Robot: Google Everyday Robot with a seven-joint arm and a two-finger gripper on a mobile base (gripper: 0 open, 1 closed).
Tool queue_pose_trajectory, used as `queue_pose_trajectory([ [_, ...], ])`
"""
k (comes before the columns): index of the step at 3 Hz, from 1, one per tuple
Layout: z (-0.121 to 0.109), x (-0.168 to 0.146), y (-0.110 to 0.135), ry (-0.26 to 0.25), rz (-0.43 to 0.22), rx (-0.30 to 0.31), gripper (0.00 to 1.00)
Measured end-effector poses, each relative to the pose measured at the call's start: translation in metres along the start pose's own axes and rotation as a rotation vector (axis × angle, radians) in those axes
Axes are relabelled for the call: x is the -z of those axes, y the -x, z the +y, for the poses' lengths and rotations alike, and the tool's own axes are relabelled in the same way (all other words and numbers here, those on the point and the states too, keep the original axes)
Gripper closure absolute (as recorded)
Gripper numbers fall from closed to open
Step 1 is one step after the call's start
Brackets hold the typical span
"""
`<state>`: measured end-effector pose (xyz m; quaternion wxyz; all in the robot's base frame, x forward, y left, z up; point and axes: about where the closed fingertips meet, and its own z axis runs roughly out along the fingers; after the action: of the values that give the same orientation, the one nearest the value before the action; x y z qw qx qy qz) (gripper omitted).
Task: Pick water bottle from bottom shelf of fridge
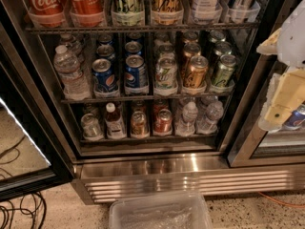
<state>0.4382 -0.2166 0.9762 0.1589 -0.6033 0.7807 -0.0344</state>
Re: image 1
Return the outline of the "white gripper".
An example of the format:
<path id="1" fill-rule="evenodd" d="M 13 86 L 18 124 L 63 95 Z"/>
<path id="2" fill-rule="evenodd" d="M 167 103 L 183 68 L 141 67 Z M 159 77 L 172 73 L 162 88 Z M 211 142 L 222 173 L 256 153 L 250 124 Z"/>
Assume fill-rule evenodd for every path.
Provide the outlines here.
<path id="1" fill-rule="evenodd" d="M 277 40 L 281 29 L 274 31 L 256 51 L 263 55 L 277 55 Z M 279 131 L 283 123 L 305 100 L 305 71 L 296 69 L 280 76 L 272 105 L 264 103 L 258 119 L 258 127 L 266 132 Z"/>

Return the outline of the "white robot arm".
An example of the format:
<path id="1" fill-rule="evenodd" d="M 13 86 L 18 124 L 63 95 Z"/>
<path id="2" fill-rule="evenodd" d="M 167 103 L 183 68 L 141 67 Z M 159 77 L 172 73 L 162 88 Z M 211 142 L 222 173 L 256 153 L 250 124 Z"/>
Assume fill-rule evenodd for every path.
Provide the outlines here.
<path id="1" fill-rule="evenodd" d="M 305 101 L 305 0 L 256 51 L 276 55 L 287 66 L 285 73 L 272 76 L 258 120 L 261 130 L 276 131 Z"/>

